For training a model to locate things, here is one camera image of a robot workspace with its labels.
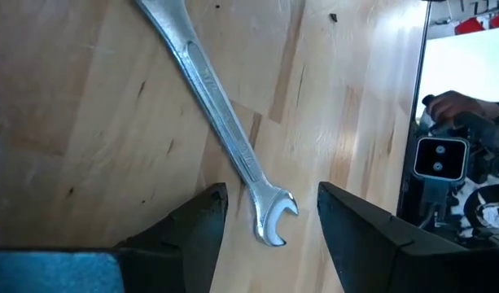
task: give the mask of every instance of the wrench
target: wrench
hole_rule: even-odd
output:
[[[289,190],[269,183],[197,38],[184,0],[136,0],[168,44],[212,127],[245,182],[256,210],[255,235],[266,245],[286,242],[276,226],[284,210],[298,215]]]

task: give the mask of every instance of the wooden workbench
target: wooden workbench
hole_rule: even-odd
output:
[[[111,246],[224,181],[212,292],[337,291],[317,184],[395,211],[427,3],[187,6],[265,172],[299,204],[288,244],[254,238],[247,192],[133,1],[0,0],[0,245]]]

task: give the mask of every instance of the wrench jaw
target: wrench jaw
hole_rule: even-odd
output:
[[[265,245],[281,247],[286,245],[286,241],[278,235],[278,220],[283,211],[298,216],[298,205],[289,190],[273,188],[278,189],[276,195],[261,205],[264,208],[256,209],[255,235]]]

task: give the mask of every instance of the cable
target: cable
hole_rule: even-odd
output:
[[[425,229],[425,227],[430,223],[432,216],[434,216],[434,212],[436,212],[437,204],[432,204],[430,206],[430,210],[428,211],[427,216],[425,219],[419,224],[418,228],[419,229]]]

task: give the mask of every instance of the hand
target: hand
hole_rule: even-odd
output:
[[[499,106],[450,90],[436,96],[428,105],[427,112],[436,123],[451,123],[460,112],[494,118],[499,115]]]

